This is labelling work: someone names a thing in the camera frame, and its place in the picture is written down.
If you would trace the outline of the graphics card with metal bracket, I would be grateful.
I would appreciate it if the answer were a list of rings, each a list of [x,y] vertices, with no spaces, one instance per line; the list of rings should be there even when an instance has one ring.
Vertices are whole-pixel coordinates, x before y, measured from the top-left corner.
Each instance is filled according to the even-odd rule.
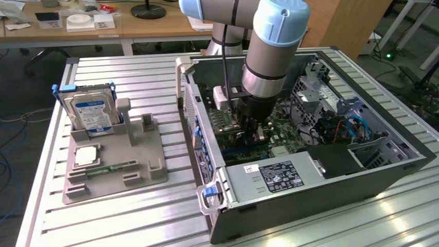
[[[246,132],[242,130],[232,130],[232,131],[223,131],[215,134],[216,142],[220,148],[220,151],[227,148],[233,147],[246,147],[247,151],[254,151],[260,148],[263,145],[270,143],[271,133],[270,131],[264,130],[267,135],[267,141],[262,145],[247,145],[246,144]]]

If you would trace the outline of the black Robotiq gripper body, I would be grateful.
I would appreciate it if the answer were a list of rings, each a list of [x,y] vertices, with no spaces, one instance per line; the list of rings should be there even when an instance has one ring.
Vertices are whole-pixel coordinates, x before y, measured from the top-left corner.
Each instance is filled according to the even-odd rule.
[[[240,122],[254,120],[264,122],[270,117],[276,104],[276,96],[260,98],[256,96],[244,96],[237,102],[237,119]]]

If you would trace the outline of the hard disk in blue caddy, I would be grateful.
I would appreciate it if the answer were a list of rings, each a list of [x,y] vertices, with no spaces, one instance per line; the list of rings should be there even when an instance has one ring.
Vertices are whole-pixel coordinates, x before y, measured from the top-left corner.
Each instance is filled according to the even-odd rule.
[[[116,110],[115,84],[52,85],[52,95],[60,102],[71,119],[72,129],[84,130],[89,137],[113,133],[120,123]]]

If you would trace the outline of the green RAM stick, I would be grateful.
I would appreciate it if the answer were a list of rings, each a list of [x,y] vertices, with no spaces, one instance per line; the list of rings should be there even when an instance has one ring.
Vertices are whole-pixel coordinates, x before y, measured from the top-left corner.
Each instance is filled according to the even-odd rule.
[[[115,165],[91,168],[91,169],[85,170],[85,174],[88,176],[96,176],[96,175],[101,175],[101,174],[107,174],[107,173],[120,172],[120,171],[124,170],[124,167],[127,167],[128,165],[137,165],[137,162],[136,161],[128,161],[128,162],[119,163],[119,164],[115,164]]]

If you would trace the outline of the green motherboard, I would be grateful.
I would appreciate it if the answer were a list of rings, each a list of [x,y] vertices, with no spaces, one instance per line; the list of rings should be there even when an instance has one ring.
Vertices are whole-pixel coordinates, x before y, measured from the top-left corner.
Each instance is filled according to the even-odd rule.
[[[201,86],[200,93],[213,134],[223,131],[239,130],[228,126],[227,110],[221,111],[216,109],[213,87]],[[264,160],[306,150],[310,142],[303,140],[296,125],[291,123],[290,116],[286,113],[286,103],[286,101],[280,100],[276,102],[274,112],[263,124],[263,129],[271,133],[270,143],[254,151],[223,155],[227,166]]]

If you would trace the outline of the clear plastic bag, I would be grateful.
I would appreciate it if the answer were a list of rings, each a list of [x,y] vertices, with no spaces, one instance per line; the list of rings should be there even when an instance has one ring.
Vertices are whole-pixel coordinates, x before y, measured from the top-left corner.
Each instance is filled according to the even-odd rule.
[[[13,24],[31,23],[32,19],[24,14],[21,7],[12,1],[0,0],[0,17],[5,17]]]

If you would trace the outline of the silver CPU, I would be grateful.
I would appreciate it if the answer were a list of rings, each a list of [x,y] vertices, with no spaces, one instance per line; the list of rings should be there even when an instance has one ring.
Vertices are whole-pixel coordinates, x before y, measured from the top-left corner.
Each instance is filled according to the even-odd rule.
[[[77,166],[89,165],[96,160],[96,147],[83,147],[76,150],[75,164]]]

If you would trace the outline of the grey parts rack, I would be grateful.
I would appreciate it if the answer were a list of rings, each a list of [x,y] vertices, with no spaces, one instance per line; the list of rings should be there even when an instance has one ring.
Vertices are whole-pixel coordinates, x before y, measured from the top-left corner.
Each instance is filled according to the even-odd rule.
[[[72,131],[69,138],[67,168],[64,175],[63,203],[72,204],[127,190],[164,183],[168,180],[167,164],[159,133],[157,120],[152,114],[143,114],[140,120],[131,120],[131,101],[115,101],[123,122],[113,125],[113,133],[97,137],[87,136],[83,130]],[[75,164],[76,150],[96,147],[92,164]],[[124,170],[88,176],[85,170],[136,161]]]

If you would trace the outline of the white desk leg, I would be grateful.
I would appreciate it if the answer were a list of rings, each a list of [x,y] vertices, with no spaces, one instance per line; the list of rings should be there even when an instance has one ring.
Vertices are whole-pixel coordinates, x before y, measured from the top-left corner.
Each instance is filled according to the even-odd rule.
[[[420,25],[423,24],[423,22],[427,19],[432,10],[435,8],[439,10],[439,0],[406,0],[406,1],[407,1],[406,6],[403,7],[402,11],[399,12],[395,21],[392,22],[383,38],[380,39],[379,42],[376,42],[376,46],[374,48],[374,55],[378,56],[376,57],[378,61],[392,67],[392,70],[383,72],[382,74],[379,74],[376,76],[376,78],[396,71],[396,67],[392,64],[383,61],[380,52],[394,34],[394,32],[396,31],[396,28],[399,27],[403,19],[406,18],[410,10],[412,9],[414,5],[426,4],[423,10],[419,12],[416,18],[414,19],[414,23],[411,24],[410,27],[407,27],[404,29],[398,41],[395,42],[395,47],[392,48],[392,50],[395,51],[395,56],[396,56],[396,54],[399,54],[402,52],[407,42],[414,37],[416,30],[419,29]]]

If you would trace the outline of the black round lamp base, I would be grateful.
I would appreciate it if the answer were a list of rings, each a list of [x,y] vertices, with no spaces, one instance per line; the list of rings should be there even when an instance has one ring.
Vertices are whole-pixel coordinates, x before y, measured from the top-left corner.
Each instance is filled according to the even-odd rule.
[[[136,5],[131,8],[131,14],[145,20],[160,19],[165,16],[165,9],[144,0],[144,4]]]

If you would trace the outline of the wooden cabinet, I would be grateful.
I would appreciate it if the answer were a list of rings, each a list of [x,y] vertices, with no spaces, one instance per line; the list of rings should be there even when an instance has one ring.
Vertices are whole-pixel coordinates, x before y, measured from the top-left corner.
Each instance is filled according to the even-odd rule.
[[[311,7],[306,47],[338,47],[355,60],[392,0],[304,0]]]

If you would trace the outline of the white round dish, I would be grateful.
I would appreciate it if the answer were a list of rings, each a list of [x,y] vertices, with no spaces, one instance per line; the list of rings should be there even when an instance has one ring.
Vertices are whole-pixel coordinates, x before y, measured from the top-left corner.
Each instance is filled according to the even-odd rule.
[[[92,18],[87,14],[73,14],[67,18],[67,23],[72,26],[83,26],[92,23]]]

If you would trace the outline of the white box with black top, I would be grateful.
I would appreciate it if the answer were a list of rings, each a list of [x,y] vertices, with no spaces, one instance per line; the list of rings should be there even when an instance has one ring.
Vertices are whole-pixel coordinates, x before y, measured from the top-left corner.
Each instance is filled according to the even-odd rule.
[[[63,28],[63,20],[57,12],[40,12],[35,13],[35,16],[41,29]]]

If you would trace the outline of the small white box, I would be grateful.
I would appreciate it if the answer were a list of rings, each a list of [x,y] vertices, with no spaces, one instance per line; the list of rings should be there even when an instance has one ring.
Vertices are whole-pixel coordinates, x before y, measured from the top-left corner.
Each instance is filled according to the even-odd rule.
[[[96,30],[113,29],[115,21],[112,14],[96,14],[93,16],[93,24]]]

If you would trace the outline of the black office chair base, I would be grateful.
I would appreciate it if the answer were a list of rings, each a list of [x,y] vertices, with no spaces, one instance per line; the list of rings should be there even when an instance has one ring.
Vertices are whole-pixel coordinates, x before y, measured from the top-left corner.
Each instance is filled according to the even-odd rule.
[[[103,47],[100,45],[93,46],[96,52],[103,51]],[[20,48],[19,52],[21,55],[27,56],[29,55],[29,49]],[[35,71],[31,70],[31,67],[43,60],[51,53],[59,53],[64,58],[71,58],[71,55],[67,53],[67,51],[60,47],[47,47],[43,49],[43,51],[28,61],[28,63],[23,67],[23,71],[27,77],[32,78],[35,76]]]

